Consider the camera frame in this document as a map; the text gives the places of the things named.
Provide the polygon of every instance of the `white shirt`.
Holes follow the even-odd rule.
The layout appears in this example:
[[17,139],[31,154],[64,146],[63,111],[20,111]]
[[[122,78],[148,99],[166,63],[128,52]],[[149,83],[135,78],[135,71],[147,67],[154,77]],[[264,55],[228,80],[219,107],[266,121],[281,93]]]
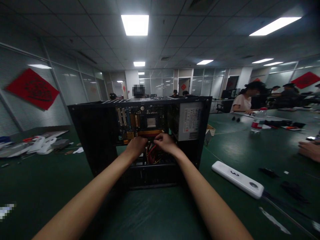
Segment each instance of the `white shirt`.
[[234,105],[240,105],[239,110],[244,111],[251,108],[251,97],[249,99],[246,99],[243,94],[240,94],[237,96],[232,104],[232,108],[230,112],[233,112],[233,106]]

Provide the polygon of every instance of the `green table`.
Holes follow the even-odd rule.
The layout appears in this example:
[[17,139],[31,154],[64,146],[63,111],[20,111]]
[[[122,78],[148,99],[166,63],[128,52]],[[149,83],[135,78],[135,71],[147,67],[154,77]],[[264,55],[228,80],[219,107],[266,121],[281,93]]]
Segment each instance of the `green table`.
[[[222,160],[231,167],[264,185],[265,189],[312,218],[320,216],[319,164],[297,154],[298,141],[317,134],[320,125],[308,112],[268,111],[269,115],[306,123],[304,134],[285,129],[263,130],[251,134],[252,118],[232,121],[233,114],[214,114],[209,124],[216,135],[204,147],[200,172],[216,189],[255,239],[320,238],[309,220],[283,209],[294,221],[265,199],[255,200],[211,170]],[[15,136],[16,141],[43,132],[30,130]],[[73,127],[63,138],[79,143]],[[30,239],[90,180],[92,174],[85,154],[34,155],[24,160],[1,160],[10,163],[0,168],[0,202],[16,202],[14,211],[0,223],[3,239]],[[281,176],[273,180],[260,173],[259,167],[273,169]],[[300,206],[281,188],[281,181],[294,181],[311,202]],[[265,217],[259,207],[280,222],[291,235],[285,234]],[[210,239],[208,231],[187,189],[171,187],[110,194],[83,239]]]

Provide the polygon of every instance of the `bottle label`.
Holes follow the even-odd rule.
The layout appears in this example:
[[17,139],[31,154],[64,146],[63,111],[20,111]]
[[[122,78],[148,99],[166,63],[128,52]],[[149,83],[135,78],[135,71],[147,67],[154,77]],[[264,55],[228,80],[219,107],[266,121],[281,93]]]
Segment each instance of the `bottle label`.
[[252,128],[262,129],[265,120],[255,119],[251,125]]

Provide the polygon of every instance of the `number 3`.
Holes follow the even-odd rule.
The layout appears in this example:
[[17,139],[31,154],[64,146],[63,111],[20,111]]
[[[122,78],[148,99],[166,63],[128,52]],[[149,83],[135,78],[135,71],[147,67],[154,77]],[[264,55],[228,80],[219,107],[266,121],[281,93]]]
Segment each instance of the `number 3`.
[[236,175],[237,177],[239,177],[239,174],[237,174],[237,173],[234,173],[234,172],[232,172],[232,171],[230,171],[232,174],[234,174],[234,175]]

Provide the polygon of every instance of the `person's hand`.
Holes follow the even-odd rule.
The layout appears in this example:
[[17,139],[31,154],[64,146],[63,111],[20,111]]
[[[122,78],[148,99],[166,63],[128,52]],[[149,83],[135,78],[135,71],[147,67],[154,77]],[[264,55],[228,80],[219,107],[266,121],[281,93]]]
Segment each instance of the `person's hand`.
[[314,143],[299,142],[299,153],[315,162],[320,162],[320,146]]
[[140,154],[143,153],[147,142],[147,138],[135,137],[129,142],[124,152],[128,154],[132,160],[136,160]]
[[178,150],[178,146],[173,141],[173,139],[170,137],[169,134],[166,133],[160,133],[158,136],[154,138],[154,144],[159,146],[163,151],[166,153],[170,153],[173,155],[173,153]]
[[251,109],[248,109],[244,113],[251,115],[251,114],[254,114],[255,112],[252,111]]

